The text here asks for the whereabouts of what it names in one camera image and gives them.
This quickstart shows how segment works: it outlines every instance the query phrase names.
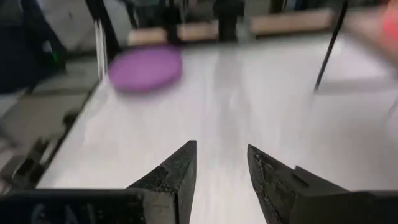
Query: purple frisbee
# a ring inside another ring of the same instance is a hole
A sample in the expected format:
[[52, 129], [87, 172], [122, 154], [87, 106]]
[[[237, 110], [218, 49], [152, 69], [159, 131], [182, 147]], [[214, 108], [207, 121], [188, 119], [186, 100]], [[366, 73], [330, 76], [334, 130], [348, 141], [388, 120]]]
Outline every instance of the purple frisbee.
[[160, 88], [181, 77], [180, 49], [153, 46], [130, 50], [109, 64], [109, 79], [121, 91]]

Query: white table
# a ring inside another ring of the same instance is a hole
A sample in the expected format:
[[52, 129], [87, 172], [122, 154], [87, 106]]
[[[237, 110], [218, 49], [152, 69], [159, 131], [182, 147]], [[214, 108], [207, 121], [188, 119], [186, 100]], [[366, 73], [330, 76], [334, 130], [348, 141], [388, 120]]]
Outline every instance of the white table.
[[103, 80], [39, 187], [125, 188], [196, 139], [192, 224], [265, 223], [247, 144], [350, 190], [397, 189], [397, 82], [342, 35], [314, 95], [329, 40], [186, 48], [182, 79], [148, 94]]

